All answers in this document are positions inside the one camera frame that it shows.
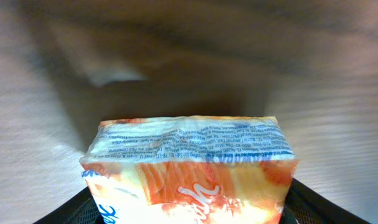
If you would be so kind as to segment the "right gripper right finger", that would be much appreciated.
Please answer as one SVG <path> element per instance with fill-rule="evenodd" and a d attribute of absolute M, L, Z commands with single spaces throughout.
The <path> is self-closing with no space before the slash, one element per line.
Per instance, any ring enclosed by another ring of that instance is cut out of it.
<path fill-rule="evenodd" d="M 370 224 L 293 179 L 280 224 Z"/>

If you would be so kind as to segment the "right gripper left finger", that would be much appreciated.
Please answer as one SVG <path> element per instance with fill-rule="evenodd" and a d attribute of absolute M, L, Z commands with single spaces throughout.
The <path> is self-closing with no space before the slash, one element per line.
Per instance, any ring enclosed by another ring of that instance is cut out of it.
<path fill-rule="evenodd" d="M 34 222 L 34 224 L 96 224 L 101 215 L 95 201 L 85 187 L 59 208 Z"/>

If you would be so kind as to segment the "orange snack packet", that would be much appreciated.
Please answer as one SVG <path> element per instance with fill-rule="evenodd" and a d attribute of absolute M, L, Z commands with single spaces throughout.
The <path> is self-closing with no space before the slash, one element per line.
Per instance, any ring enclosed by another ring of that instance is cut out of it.
<path fill-rule="evenodd" d="M 298 160 L 275 117 L 102 121 L 81 158 L 105 223 L 278 223 Z"/>

